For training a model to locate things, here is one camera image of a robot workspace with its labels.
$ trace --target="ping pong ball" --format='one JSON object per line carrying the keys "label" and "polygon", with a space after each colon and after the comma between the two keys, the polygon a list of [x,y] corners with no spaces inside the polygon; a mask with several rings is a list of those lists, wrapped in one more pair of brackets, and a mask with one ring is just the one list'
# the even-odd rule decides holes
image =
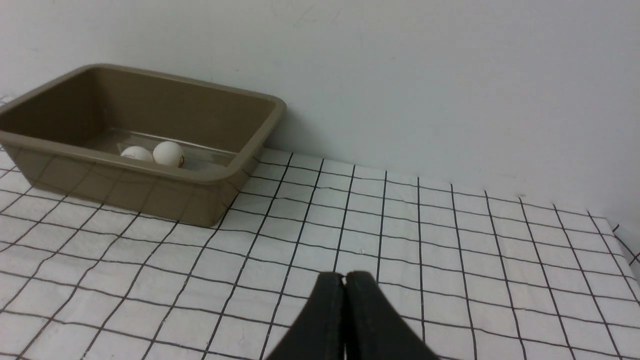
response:
{"label": "ping pong ball", "polygon": [[182,167],[184,164],[184,150],[175,142],[161,142],[154,149],[154,160],[158,164]]}
{"label": "ping pong ball", "polygon": [[120,154],[120,156],[124,156],[125,158],[129,158],[129,159],[142,160],[142,161],[151,161],[151,162],[154,161],[154,157],[153,155],[151,155],[151,152],[149,152],[149,150],[146,150],[142,146],[128,147]]}

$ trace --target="brown plastic bin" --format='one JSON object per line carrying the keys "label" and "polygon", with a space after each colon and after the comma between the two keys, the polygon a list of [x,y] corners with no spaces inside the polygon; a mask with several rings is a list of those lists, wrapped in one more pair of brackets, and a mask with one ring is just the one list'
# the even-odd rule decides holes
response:
{"label": "brown plastic bin", "polygon": [[[0,108],[0,143],[37,188],[211,226],[253,172],[285,107],[270,95],[90,65]],[[182,168],[120,156],[165,140],[185,150]]]}

